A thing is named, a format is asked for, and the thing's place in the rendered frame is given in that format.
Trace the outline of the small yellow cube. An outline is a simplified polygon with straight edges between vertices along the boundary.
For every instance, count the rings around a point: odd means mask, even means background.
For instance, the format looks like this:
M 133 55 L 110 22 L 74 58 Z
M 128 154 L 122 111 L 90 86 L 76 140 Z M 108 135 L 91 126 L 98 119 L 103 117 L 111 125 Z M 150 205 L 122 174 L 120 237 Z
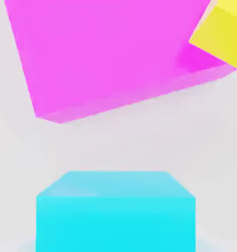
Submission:
M 237 0 L 210 0 L 189 43 L 237 68 Z

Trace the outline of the small cyan cube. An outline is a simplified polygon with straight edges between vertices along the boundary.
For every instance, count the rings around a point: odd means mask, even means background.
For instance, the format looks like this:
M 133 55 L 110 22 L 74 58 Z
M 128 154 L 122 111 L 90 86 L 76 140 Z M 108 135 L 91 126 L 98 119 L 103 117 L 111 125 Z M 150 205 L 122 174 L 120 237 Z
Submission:
M 36 252 L 195 252 L 196 199 L 164 171 L 71 171 L 36 198 Z

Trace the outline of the large magenta box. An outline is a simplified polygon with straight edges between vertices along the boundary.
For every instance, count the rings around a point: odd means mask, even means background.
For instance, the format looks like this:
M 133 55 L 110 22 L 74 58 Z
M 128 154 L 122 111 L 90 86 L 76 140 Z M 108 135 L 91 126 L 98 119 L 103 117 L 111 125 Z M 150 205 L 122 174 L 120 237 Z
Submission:
M 36 117 L 65 123 L 214 81 L 191 45 L 209 0 L 4 0 Z

